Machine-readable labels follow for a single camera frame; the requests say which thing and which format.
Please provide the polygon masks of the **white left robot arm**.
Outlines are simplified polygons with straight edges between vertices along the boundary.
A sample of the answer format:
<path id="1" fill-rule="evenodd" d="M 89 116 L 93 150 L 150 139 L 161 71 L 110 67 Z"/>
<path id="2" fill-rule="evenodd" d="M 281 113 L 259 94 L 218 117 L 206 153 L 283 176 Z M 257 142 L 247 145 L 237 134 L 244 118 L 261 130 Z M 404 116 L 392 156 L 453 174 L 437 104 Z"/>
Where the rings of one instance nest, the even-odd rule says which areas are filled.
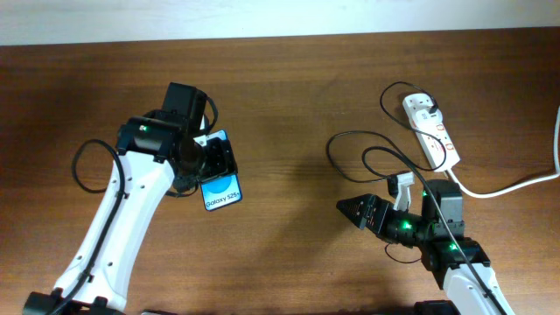
<path id="1" fill-rule="evenodd" d="M 32 292 L 25 314 L 121 314 L 143 239 L 165 197 L 202 194 L 214 211 L 242 200 L 238 168 L 225 130 L 215 130 L 214 100 L 170 83 L 160 109 L 131 117 L 114 146 L 108 186 L 75 257 L 48 294 Z"/>

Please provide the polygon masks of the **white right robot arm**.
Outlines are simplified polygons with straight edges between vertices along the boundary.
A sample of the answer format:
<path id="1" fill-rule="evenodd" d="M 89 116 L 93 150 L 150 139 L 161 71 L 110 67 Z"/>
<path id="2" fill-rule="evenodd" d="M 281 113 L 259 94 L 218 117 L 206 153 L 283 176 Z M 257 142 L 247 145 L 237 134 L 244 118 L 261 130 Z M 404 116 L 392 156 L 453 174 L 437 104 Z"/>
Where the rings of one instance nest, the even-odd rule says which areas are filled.
<path id="1" fill-rule="evenodd" d="M 388 181 L 393 202 L 364 194 L 337 202 L 337 209 L 357 228 L 368 229 L 387 244 L 421 251 L 420 261 L 445 292 L 446 300 L 417 302 L 410 314 L 512 314 L 491 260 L 475 240 L 464 236 L 463 198 L 459 186 L 433 179 L 423 186 L 422 212 L 409 211 L 412 179 Z"/>

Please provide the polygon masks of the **blue Samsung Galaxy smartphone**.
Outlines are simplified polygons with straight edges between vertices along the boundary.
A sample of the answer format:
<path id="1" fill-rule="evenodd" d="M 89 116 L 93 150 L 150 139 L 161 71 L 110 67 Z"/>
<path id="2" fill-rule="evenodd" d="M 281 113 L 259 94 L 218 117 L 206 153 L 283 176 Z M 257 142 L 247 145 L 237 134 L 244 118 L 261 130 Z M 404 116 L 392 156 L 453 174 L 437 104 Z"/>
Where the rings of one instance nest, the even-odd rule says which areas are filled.
<path id="1" fill-rule="evenodd" d="M 242 200 L 238 172 L 201 184 L 202 199 L 209 212 L 230 206 Z"/>

